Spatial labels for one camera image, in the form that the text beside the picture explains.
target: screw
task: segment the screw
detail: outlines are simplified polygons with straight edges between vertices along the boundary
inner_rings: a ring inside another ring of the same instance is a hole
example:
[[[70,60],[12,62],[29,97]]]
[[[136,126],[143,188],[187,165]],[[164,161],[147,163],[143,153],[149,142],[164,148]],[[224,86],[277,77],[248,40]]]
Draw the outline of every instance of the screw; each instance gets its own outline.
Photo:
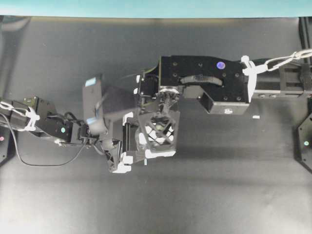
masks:
[[[224,113],[227,114],[227,115],[228,115],[228,114],[232,114],[232,113],[233,113],[233,110],[230,109],[230,108],[228,108],[228,109],[225,109],[225,110],[224,110]]]

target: purple sticker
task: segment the purple sticker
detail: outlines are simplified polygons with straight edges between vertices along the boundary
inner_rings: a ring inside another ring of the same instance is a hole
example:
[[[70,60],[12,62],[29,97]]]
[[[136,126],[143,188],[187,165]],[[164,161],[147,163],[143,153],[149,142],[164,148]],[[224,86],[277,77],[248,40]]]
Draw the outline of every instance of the purple sticker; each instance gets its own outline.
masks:
[[[224,62],[218,62],[216,64],[216,67],[220,70],[223,70],[225,68],[225,63]]]

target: black table surface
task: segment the black table surface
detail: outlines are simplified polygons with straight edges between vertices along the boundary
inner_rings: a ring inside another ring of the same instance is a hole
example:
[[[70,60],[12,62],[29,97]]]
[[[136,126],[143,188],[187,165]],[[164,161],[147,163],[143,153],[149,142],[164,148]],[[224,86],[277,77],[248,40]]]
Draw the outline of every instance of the black table surface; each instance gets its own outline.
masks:
[[[6,98],[37,95],[82,117],[81,88],[95,74],[133,90],[133,78],[120,78],[154,67],[159,56],[288,55],[301,49],[298,21],[33,17],[23,30],[2,32],[0,86]],[[294,160],[305,100],[253,100],[242,116],[209,116],[196,100],[179,108],[176,155],[127,174],[109,173],[93,149],[62,168],[7,161],[0,232],[312,233],[312,174]],[[77,151],[28,133],[19,134],[19,150],[33,163],[61,163]]]

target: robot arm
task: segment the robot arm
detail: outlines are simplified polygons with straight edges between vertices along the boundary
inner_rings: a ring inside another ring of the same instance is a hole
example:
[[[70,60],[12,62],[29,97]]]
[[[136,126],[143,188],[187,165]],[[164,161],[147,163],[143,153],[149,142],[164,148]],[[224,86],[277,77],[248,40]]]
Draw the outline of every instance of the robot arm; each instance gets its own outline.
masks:
[[[197,99],[208,114],[217,115],[241,115],[254,98],[311,97],[311,66],[292,62],[312,56],[311,53],[312,50],[298,52],[265,63],[248,57],[241,61],[205,56],[161,57],[155,68],[136,77],[136,108],[120,115],[123,124],[117,130],[122,129],[122,138],[116,137],[114,121],[103,110],[105,95],[100,77],[87,80],[82,89],[83,120],[71,113],[60,115],[51,102],[33,97],[23,102],[1,99],[0,125],[29,131],[60,146],[93,147],[107,157],[110,172],[125,173],[131,171],[133,163],[176,153],[181,96]],[[79,128],[78,143],[72,142],[75,125]],[[312,157],[306,153],[309,134],[301,129],[300,141],[304,143],[300,162],[312,168]]]

